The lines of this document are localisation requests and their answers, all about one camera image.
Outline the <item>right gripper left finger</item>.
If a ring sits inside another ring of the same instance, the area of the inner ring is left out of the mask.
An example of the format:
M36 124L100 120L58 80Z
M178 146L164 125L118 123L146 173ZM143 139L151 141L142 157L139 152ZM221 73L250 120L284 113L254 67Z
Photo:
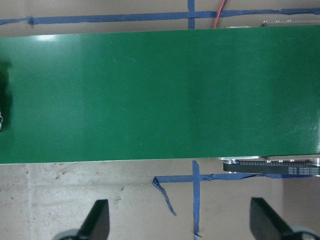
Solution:
M110 214L107 199L96 200L76 234L78 240L107 240L110 233Z

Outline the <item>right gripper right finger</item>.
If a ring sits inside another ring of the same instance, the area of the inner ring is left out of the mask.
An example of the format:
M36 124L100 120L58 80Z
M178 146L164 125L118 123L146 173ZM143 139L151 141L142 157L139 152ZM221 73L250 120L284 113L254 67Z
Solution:
M261 197L252 197L249 228L255 240L294 240L294 232Z

